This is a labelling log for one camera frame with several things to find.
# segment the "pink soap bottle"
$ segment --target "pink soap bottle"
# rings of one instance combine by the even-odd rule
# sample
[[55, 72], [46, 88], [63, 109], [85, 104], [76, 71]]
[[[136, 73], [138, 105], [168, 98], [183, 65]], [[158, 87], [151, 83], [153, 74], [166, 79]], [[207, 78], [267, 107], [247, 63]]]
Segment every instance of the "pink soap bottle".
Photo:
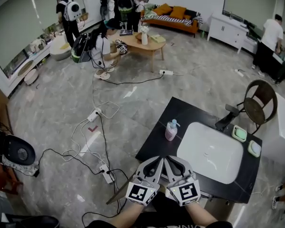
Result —
[[168, 141], [172, 141], [174, 139], [175, 135], [177, 134], [176, 125], [178, 125], [180, 127], [180, 125], [177, 123], [177, 121], [175, 119], [173, 119], [172, 122], [167, 123], [165, 137]]

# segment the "white backpack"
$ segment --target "white backpack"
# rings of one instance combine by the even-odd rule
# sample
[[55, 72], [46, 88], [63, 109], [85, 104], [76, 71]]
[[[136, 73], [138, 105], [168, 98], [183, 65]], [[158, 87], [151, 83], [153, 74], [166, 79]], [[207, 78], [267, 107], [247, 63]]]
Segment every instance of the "white backpack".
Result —
[[81, 9], [77, 2], [68, 0], [68, 2], [60, 1], [59, 3], [65, 5], [63, 16], [65, 17], [66, 21], [74, 21], [81, 17]]

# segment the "chair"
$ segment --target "chair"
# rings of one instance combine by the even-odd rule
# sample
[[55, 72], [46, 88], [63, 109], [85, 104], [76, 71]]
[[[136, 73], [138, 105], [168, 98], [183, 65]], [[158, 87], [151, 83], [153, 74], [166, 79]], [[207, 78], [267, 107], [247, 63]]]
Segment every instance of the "chair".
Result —
[[[255, 93], [251, 98], [247, 97], [248, 92], [254, 86], [257, 86]], [[263, 106], [255, 100], [255, 97], [262, 102]], [[266, 119], [263, 109], [271, 100], [273, 100], [273, 110], [270, 116]], [[275, 116], [277, 111], [276, 93], [269, 83], [263, 80], [255, 80], [249, 84], [244, 101], [237, 104], [237, 106], [239, 105], [244, 105], [239, 112], [246, 112], [249, 118], [256, 124], [256, 130], [252, 133], [254, 135], [261, 125], [269, 122]]]

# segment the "red mark on floor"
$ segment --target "red mark on floor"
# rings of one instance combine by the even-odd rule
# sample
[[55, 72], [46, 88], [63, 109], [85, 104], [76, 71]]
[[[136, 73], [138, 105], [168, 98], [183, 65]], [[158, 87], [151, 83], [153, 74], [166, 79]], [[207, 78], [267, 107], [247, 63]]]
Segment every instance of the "red mark on floor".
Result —
[[97, 129], [97, 127], [98, 127], [98, 126], [96, 126], [96, 127], [93, 128], [93, 129], [89, 127], [88, 130], [90, 130], [91, 132], [94, 132], [94, 131]]

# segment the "soap dish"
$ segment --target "soap dish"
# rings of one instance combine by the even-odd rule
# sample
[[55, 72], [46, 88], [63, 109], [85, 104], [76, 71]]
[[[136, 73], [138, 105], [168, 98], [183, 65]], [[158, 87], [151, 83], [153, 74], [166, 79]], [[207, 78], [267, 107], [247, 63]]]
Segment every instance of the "soap dish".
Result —
[[231, 136], [243, 143], [246, 141], [247, 132], [243, 128], [235, 125], [233, 127]]
[[260, 157], [261, 155], [261, 146], [258, 145], [256, 142], [253, 140], [250, 141], [249, 146], [248, 146], [248, 152], [251, 153], [254, 157]]

